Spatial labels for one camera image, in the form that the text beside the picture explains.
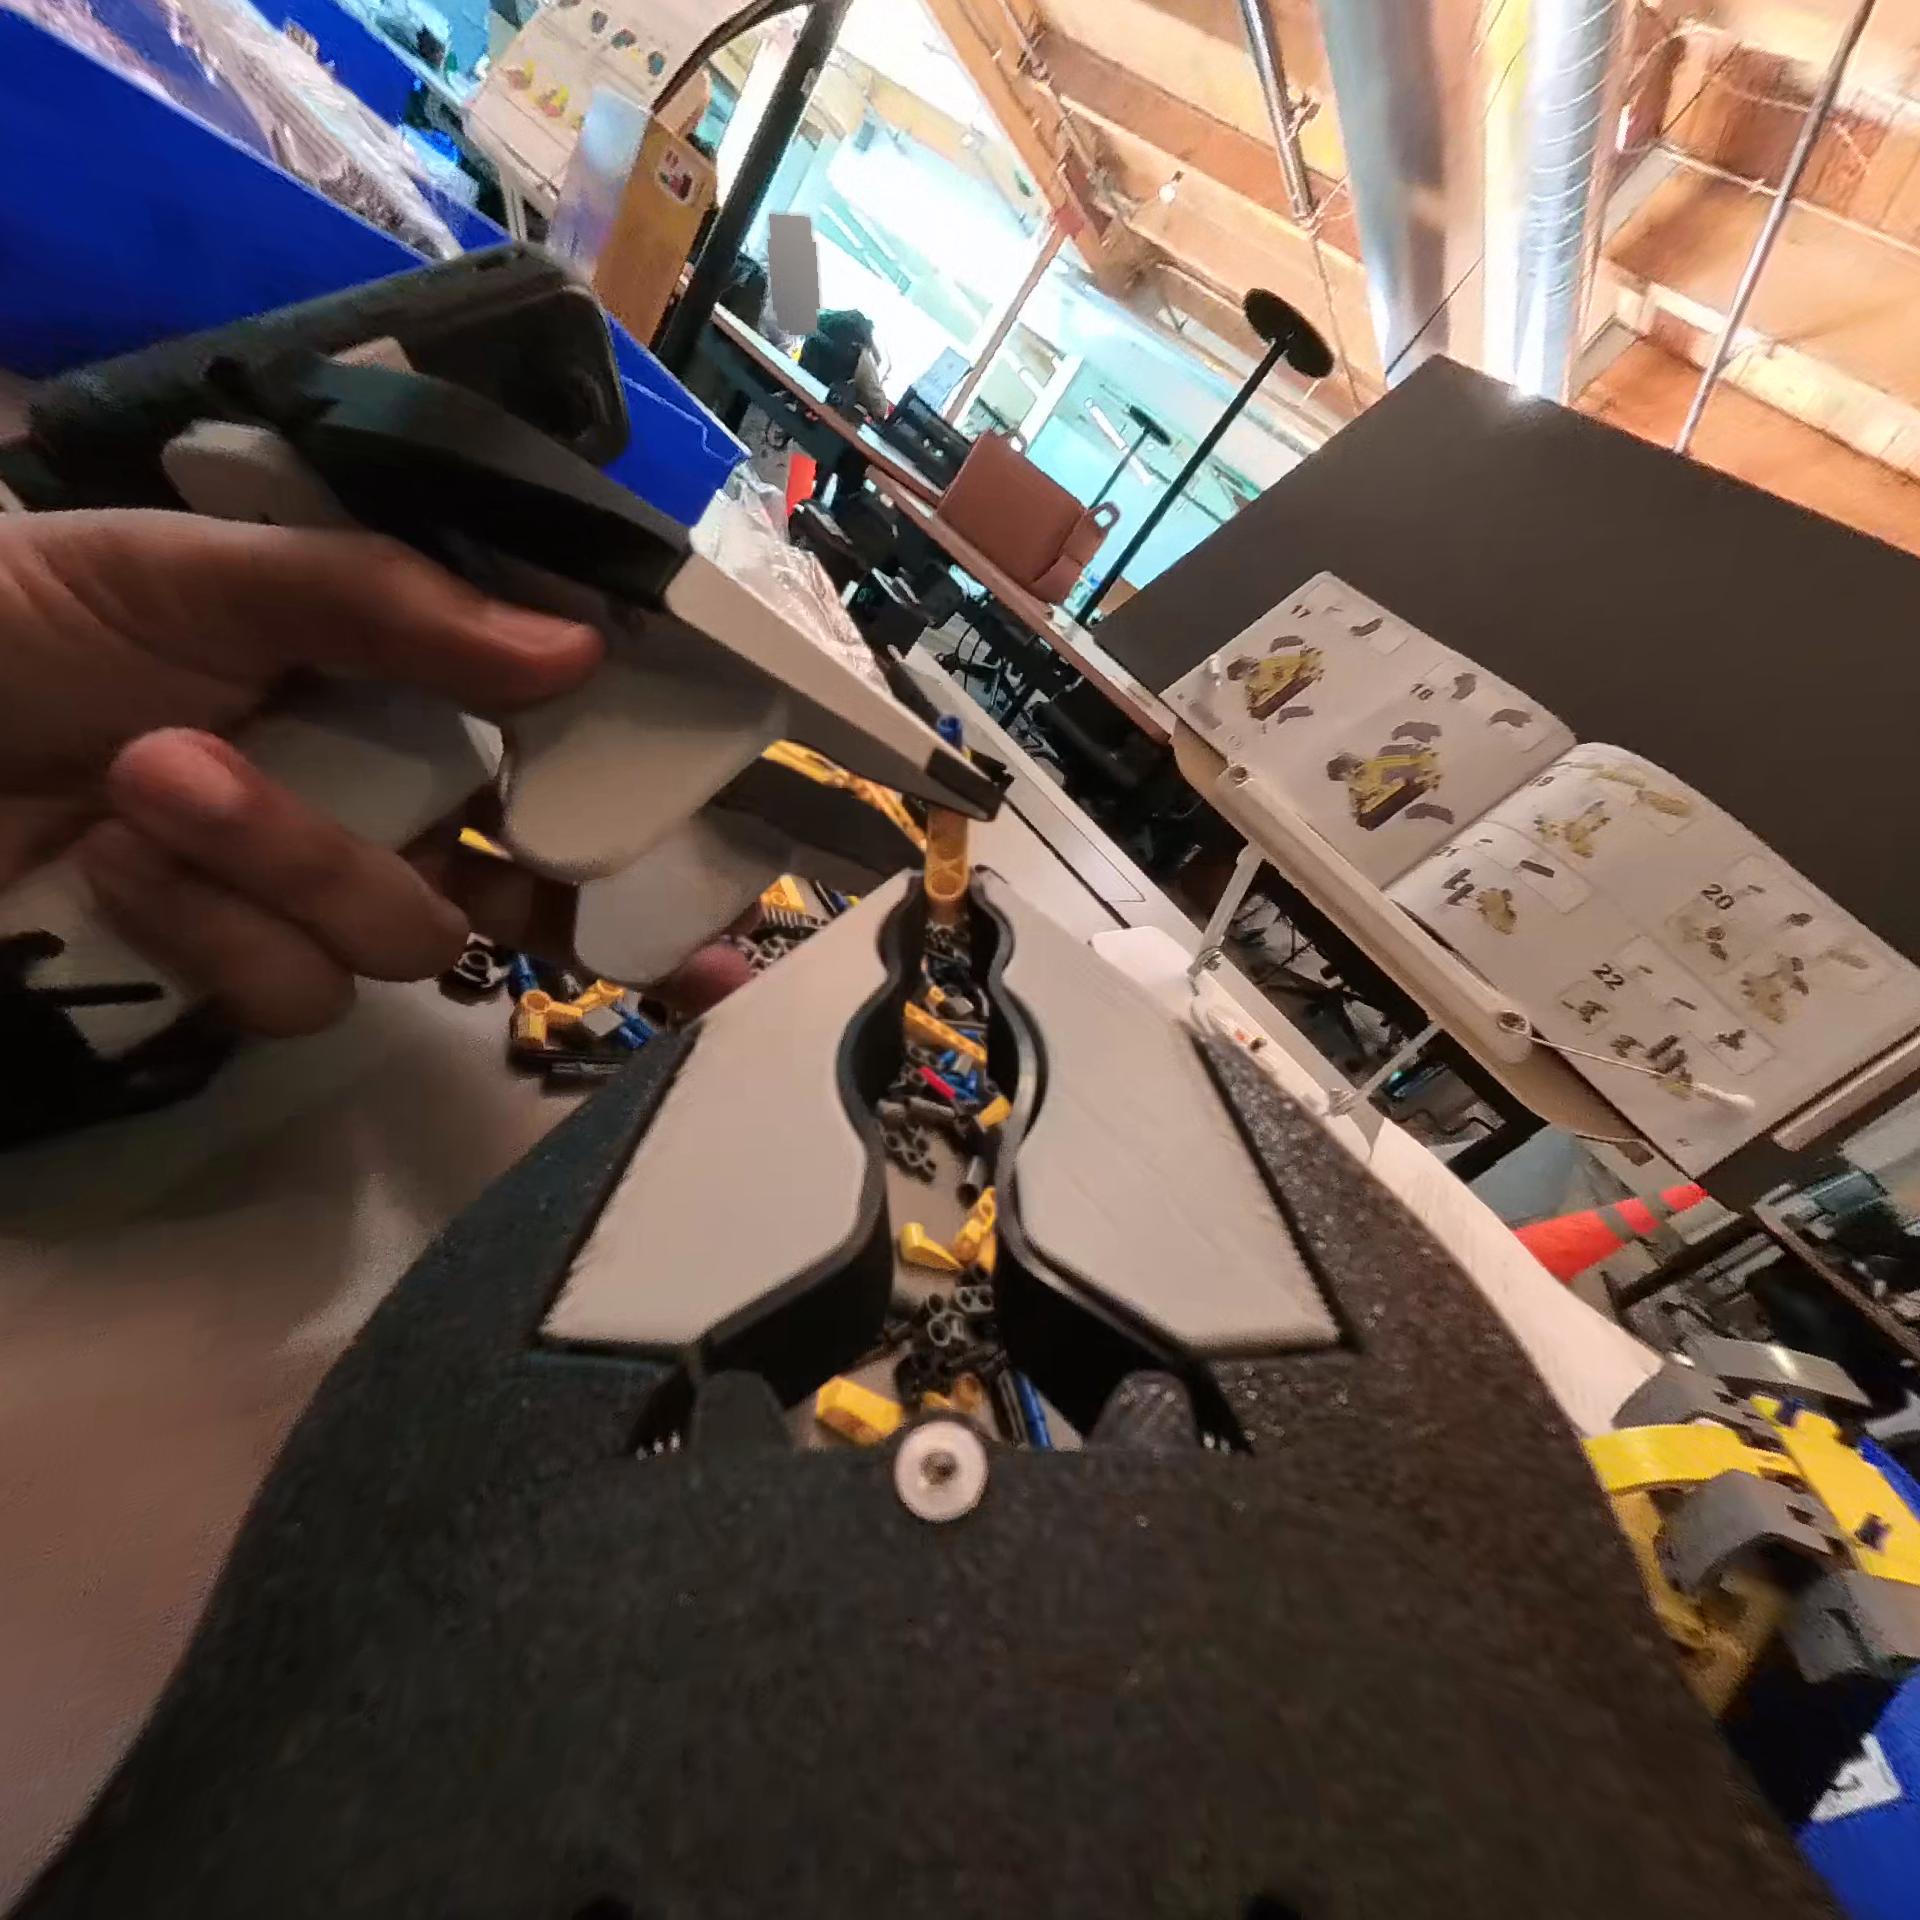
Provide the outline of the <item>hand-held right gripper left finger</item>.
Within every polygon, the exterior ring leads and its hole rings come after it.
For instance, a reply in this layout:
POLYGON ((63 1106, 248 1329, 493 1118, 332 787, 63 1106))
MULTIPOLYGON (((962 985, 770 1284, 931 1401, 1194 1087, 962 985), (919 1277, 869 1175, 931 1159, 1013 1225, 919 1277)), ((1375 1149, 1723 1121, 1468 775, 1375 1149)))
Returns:
POLYGON ((901 873, 698 1021, 543 1341, 762 1377, 837 1377, 875 1341, 893 1281, 866 1086, 904 902, 901 873))

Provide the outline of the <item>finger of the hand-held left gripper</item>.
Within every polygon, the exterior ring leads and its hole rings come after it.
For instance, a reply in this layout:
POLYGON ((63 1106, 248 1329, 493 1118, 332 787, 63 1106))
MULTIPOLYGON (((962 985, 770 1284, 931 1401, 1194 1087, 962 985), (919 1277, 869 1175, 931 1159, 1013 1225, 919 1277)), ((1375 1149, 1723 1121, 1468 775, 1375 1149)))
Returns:
POLYGON ((862 773, 877 773, 884 753, 928 765, 947 748, 931 719, 893 693, 862 637, 850 653, 808 637, 755 587, 702 555, 684 557, 660 607, 772 683, 784 716, 779 738, 862 773))
POLYGON ((1004 779, 973 765, 962 753, 939 748, 928 765, 884 753, 877 773, 862 773, 803 743, 775 743, 763 761, 821 788, 850 793, 892 821, 907 821, 910 810, 948 810, 971 821, 989 821, 1000 810, 1004 779))

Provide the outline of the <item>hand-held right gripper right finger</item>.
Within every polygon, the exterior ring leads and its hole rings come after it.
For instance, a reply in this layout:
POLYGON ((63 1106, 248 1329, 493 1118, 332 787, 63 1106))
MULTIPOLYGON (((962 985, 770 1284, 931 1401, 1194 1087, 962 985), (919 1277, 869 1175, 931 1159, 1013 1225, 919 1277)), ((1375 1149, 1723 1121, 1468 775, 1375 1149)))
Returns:
POLYGON ((1199 1361, 1322 1354, 1334 1311, 1211 1077, 1194 1021, 1020 897, 998 985, 1040 1049, 1014 1219, 1050 1274, 1199 1361))

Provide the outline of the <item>pile of toy building parts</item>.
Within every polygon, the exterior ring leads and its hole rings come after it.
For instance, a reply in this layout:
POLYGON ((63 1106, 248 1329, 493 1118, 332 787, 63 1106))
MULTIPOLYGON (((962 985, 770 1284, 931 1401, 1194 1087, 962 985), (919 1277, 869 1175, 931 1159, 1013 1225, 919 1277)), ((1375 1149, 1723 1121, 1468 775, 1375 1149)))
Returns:
MULTIPOLYGON (((958 927, 928 923, 926 812, 912 806, 907 821, 895 823, 850 793, 821 788, 766 761, 759 769, 795 799, 821 799, 830 837, 884 827, 872 851, 892 858, 898 873, 907 875, 907 902, 895 921, 902 975, 898 1011, 884 1018, 870 1045, 875 1073, 866 1086, 886 1191, 882 1250, 892 1259, 893 1281, 877 1337, 837 1377, 693 1374, 678 1361, 552 1346, 541 1331, 539 1354, 606 1366, 628 1361, 643 1369, 632 1428, 638 1459, 684 1452, 699 1418, 717 1412, 728 1395, 741 1395, 752 1418, 767 1412, 781 1423, 799 1421, 822 1433, 827 1445, 844 1446, 877 1445, 926 1414, 948 1421, 991 1419, 994 1407, 1004 1407, 1005 1430, 1020 1433, 1022 1390, 1005 1381, 1011 1363, 1000 1345, 994 1276, 994 1162, 1018 1090, 1018 1065, 1011 1045, 994 1033, 991 927, 978 916, 973 886, 958 927)), ((770 890, 752 901, 749 939, 736 954, 762 965, 757 975, 869 894, 853 897, 842 879, 830 879, 826 862, 827 853, 808 853, 806 866, 778 870, 770 890)), ((621 991, 606 979, 539 974, 523 954, 506 954, 501 961, 495 975, 512 989, 507 1059, 517 1073, 535 1077, 541 1092, 595 1094, 635 1073, 652 1074, 648 1099, 632 1116, 621 1159, 566 1239, 549 1311, 682 1067, 691 1031, 707 1014, 671 1023, 660 1004, 621 991)))

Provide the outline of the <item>person's left hand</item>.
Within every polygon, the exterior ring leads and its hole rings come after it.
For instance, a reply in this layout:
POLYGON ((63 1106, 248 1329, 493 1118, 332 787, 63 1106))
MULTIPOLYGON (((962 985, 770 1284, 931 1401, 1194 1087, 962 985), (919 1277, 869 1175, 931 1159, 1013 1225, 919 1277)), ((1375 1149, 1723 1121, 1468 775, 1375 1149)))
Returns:
POLYGON ((355 837, 232 731, 303 669, 502 718, 600 639, 402 545, 174 511, 4 516, 4 885, 76 858, 98 915, 240 1031, 319 1033, 360 981, 418 982, 480 933, 574 961, 571 892, 462 849, 355 837))

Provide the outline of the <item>brown bag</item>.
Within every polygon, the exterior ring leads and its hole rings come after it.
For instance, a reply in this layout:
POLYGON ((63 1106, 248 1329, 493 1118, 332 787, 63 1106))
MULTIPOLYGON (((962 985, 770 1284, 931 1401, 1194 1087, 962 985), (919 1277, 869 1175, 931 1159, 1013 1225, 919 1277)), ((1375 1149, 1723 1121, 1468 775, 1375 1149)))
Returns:
POLYGON ((944 489, 934 519, 1020 589, 1060 606, 1116 527, 1111 500, 1083 505, 1023 452, 1020 435, 978 435, 944 489))

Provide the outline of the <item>cardboard box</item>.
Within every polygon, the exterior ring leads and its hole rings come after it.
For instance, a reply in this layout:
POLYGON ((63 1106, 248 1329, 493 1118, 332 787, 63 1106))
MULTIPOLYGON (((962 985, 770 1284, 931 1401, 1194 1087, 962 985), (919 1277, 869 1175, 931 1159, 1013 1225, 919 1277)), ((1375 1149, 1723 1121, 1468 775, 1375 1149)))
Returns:
POLYGON ((698 138, 648 116, 587 273, 606 314, 648 348, 715 210, 715 165, 698 138))

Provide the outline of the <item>clear plastic bag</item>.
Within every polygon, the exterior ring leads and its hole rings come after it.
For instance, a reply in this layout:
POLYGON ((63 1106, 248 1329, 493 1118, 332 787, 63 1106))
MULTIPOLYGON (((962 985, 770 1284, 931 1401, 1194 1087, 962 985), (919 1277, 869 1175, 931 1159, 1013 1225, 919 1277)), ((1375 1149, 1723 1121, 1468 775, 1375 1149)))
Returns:
POLYGON ((240 2, 35 5, 51 31, 424 258, 462 252, 391 116, 240 2))

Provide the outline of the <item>white book stand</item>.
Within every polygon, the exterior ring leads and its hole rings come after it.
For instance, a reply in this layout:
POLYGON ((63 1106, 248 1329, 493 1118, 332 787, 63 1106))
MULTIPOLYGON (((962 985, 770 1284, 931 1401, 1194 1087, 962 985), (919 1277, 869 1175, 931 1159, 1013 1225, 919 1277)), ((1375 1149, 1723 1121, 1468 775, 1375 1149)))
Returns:
MULTIPOLYGON (((1494 1090, 1519 1105, 1525 1121, 1618 1146, 1634 1135, 1626 1116, 1573 1062, 1540 1046, 1528 1023, 1440 946, 1386 892, 1373 886, 1332 846, 1285 812, 1236 763, 1221 759, 1199 735, 1178 727, 1172 750, 1182 775, 1245 839, 1243 866, 1274 865, 1334 933, 1380 967, 1387 982, 1415 1001, 1418 1026, 1438 1026, 1440 1039, 1468 1049, 1494 1090)), ((1264 1073, 1307 1113, 1332 1142, 1396 1195, 1426 1231, 1466 1270, 1482 1298, 1502 1316, 1539 1378, 1579 1433, 1612 1423, 1628 1395, 1662 1361, 1629 1332, 1568 1293, 1560 1281, 1523 1252, 1518 1236, 1468 1188, 1466 1162, 1442 1163, 1373 1110, 1366 1094, 1343 1084, 1322 1084, 1326 1070, 1292 1029, 1275 1019, 1261 1051, 1230 1045, 1230 1062, 1264 1073)), ((1711 1177, 1727 1204, 1759 1198, 1775 1183, 1805 1180, 1805 1163, 1827 1154, 1901 1105, 1916 1099, 1916 1039, 1874 1060, 1832 1092, 1768 1126, 1765 1139, 1727 1159, 1711 1177)))

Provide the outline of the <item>blue plastic bin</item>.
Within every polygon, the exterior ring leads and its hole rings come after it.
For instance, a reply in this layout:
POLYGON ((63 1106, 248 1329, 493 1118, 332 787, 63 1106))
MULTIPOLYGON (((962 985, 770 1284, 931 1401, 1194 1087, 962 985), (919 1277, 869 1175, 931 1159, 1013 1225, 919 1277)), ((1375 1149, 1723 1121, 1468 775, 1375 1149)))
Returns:
POLYGON ((1845 1916, 1917 1916, 1916 1583, 1818 1577, 1723 1730, 1845 1916))
POLYGON ((399 239, 211 127, 71 39, 4 10, 2 364, 51 382, 283 307, 424 273, 466 307, 437 343, 399 340, 416 367, 462 379, 502 409, 557 395, 538 348, 565 327, 480 318, 474 277, 532 282, 559 267, 462 217, 463 265, 399 239))

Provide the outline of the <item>orange traffic cone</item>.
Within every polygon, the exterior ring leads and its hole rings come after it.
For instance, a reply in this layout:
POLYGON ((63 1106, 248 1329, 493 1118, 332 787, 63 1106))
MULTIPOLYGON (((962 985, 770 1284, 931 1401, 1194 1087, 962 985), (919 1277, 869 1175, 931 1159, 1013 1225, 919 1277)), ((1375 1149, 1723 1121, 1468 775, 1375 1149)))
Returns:
POLYGON ((1710 1199, 1700 1183, 1677 1183, 1646 1198, 1629 1193, 1602 1207, 1540 1219, 1512 1235, 1547 1276, 1571 1284, 1628 1246, 1662 1242, 1677 1217, 1710 1199))

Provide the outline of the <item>black round-top stand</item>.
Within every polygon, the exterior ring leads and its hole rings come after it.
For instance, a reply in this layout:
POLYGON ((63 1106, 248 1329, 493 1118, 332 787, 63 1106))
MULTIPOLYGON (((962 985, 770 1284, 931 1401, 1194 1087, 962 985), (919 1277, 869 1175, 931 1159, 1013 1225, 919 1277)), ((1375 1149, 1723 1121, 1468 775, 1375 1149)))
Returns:
POLYGON ((1253 373, 1239 385, 1218 418, 1194 446, 1182 468, 1167 479, 1152 509, 1140 519, 1138 527, 1128 534, 1116 561, 1079 602, 1074 617, 1085 627, 1098 617, 1107 598, 1120 586, 1124 569, 1133 563, 1138 550, 1143 550, 1146 542, 1160 527, 1164 519, 1182 500, 1194 478, 1198 478, 1203 466, 1211 460, 1216 446, 1251 407, 1266 377, 1275 373, 1275 367, 1285 366, 1296 377, 1314 385, 1327 377, 1338 366, 1338 357, 1327 346, 1326 334, 1283 294, 1264 286, 1254 286, 1242 298, 1239 309, 1248 330, 1261 343, 1253 373))

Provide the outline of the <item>instruction booklet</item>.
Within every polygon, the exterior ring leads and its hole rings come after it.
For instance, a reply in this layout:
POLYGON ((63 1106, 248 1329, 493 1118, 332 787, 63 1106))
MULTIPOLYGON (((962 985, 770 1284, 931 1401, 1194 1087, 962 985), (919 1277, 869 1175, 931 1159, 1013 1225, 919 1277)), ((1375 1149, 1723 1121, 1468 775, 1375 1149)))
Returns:
POLYGON ((1164 705, 1693 1177, 1916 1039, 1916 962, 1773 846, 1331 571, 1164 705))

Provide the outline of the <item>yellow toy vehicle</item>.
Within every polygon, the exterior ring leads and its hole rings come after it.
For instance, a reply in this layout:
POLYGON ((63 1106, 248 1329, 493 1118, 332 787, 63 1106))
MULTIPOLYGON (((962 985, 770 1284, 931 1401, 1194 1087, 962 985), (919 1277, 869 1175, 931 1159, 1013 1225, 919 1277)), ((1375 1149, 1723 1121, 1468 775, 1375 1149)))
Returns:
POLYGON ((1695 1334, 1587 1439, 1695 1701, 1727 1715, 1766 1660, 1810 1690, 1917 1667, 1916 1477, 1835 1361, 1695 1334))

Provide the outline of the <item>black backing board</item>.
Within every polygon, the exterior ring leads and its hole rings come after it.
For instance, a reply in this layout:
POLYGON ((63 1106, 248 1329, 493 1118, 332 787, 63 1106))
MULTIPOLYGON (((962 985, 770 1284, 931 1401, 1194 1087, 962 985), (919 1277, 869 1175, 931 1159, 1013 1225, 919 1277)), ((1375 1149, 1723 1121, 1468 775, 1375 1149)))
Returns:
POLYGON ((1164 691, 1331 571, 1687 779, 1917 957, 1917 563, 1434 357, 1100 644, 1164 691))

